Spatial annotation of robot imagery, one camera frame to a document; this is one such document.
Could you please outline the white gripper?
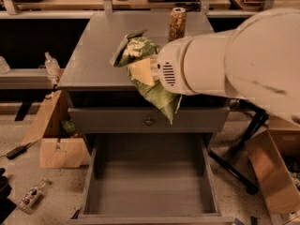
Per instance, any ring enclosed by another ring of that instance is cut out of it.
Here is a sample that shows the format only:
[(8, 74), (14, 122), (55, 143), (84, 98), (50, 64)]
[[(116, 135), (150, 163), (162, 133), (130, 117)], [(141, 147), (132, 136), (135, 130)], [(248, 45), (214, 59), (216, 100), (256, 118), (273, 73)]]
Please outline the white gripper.
[(183, 37), (166, 44), (153, 58), (131, 63), (131, 77), (140, 83), (154, 86), (159, 80), (169, 92), (185, 96), (193, 96), (195, 92), (188, 85), (184, 62), (192, 37)]

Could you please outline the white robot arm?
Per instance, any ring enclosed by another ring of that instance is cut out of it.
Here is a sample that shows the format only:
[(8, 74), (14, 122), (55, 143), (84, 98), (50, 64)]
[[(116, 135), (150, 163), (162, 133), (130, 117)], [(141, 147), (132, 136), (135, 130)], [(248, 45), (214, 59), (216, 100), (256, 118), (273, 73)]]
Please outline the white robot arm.
[(129, 65), (133, 78), (169, 92), (243, 98), (300, 122), (300, 10), (257, 13), (233, 30), (179, 38)]

